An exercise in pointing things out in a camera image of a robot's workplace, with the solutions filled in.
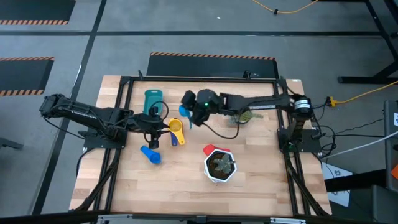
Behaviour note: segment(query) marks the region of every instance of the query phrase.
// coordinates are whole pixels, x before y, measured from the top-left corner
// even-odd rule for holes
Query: potted plant
[[[205,175],[214,183],[227,182],[236,172],[236,163],[231,152],[214,149],[205,159]]]

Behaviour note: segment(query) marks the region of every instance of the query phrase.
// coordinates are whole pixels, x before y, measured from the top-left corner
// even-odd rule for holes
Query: blue cylinder
[[[149,149],[146,146],[142,146],[141,147],[141,152],[144,153],[144,155],[153,164],[160,164],[162,162],[162,159],[160,158],[160,153],[155,152],[155,151],[153,151],[152,149]]]

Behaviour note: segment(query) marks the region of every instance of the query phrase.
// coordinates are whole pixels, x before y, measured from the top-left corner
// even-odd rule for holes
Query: white hexagonal pot
[[[216,148],[216,149],[205,159],[205,175],[206,175],[211,181],[213,181],[214,183],[217,183],[217,182],[224,182],[224,183],[225,183],[225,182],[229,181],[229,179],[234,175],[234,173],[237,171],[238,168],[236,167],[236,163],[234,163],[234,164],[233,164],[234,170],[229,174],[228,178],[227,178],[227,179],[224,179],[224,180],[211,176],[210,173],[209,173],[209,170],[208,170],[207,161],[212,157],[213,154],[219,153],[219,152],[221,152],[221,153],[223,153],[223,154],[229,154],[229,156],[231,156],[231,159],[232,159],[233,161],[235,161],[235,160],[234,160],[234,156],[232,155],[232,153]]]

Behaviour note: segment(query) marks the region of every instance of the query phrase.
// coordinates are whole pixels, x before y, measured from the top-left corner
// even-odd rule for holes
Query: white cable
[[[386,136],[386,137],[384,137],[384,138],[381,138],[381,139],[379,139],[379,140],[377,140],[377,141],[374,141],[374,142],[371,142],[371,143],[367,143],[367,144],[365,144],[365,145],[363,145],[363,146],[358,146],[358,147],[355,147],[355,148],[353,148],[353,149],[348,149],[348,150],[345,150],[345,151],[343,151],[343,152],[339,152],[339,153],[333,154],[333,155],[331,155],[331,156],[324,157],[324,158],[322,158],[322,159],[329,159],[329,158],[335,157],[335,156],[337,156],[337,155],[341,155],[341,154],[346,153],[346,152],[351,152],[351,151],[353,151],[353,150],[361,149],[361,148],[366,147],[366,146],[371,146],[371,145],[376,144],[376,143],[378,143],[378,142],[384,141],[384,140],[386,140],[387,138],[391,138],[391,137],[393,137],[393,136],[396,135],[396,134],[398,134],[398,131],[396,131],[396,132],[394,132],[394,133],[392,133],[392,134],[390,134],[390,135],[388,135],[388,136]]]

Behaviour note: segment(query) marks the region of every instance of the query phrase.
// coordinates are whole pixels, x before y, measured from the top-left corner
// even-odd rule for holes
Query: yellow cable
[[[254,1],[254,2],[257,3],[257,4],[259,4],[259,5],[262,6],[264,9],[267,9],[268,11],[271,11],[271,12],[274,12],[274,11],[275,11],[275,10],[272,10],[272,9],[268,8],[267,6],[265,6],[265,5],[263,5],[263,4],[259,3],[259,2],[257,2],[256,0],[252,0],[252,1]],[[319,1],[319,0],[315,0],[315,1],[311,2],[310,4],[307,4],[306,6],[302,7],[301,9],[297,9],[296,11],[291,11],[291,12],[278,11],[277,13],[281,13],[281,14],[293,14],[293,13],[296,13],[296,12],[300,12],[301,10],[303,10],[303,9],[305,9],[305,8],[307,8],[307,7],[309,7],[309,6],[311,6],[312,4],[315,4],[317,1]]]
[[[392,86],[392,85],[395,85],[396,83],[398,83],[398,81],[395,81],[395,82],[390,83],[390,84],[388,84],[388,85],[386,85],[386,86],[377,88],[377,89],[375,89],[375,90],[367,91],[366,93],[362,93],[362,94],[360,94],[360,95],[358,95],[358,96],[354,96],[354,97],[352,97],[352,98],[350,98],[350,99],[348,99],[348,100],[345,100],[345,101],[334,100],[333,97],[331,96],[331,97],[330,97],[330,98],[331,98],[331,100],[330,100],[330,101],[331,101],[331,105],[332,105],[332,106],[336,106],[337,104],[348,103],[348,102],[353,101],[353,100],[355,100],[355,99],[358,99],[359,97],[362,97],[362,96],[364,96],[364,95],[367,95],[367,94],[370,94],[370,93],[374,93],[375,91],[383,90],[383,89],[385,89],[385,88],[387,88],[387,87],[390,87],[390,86]]]

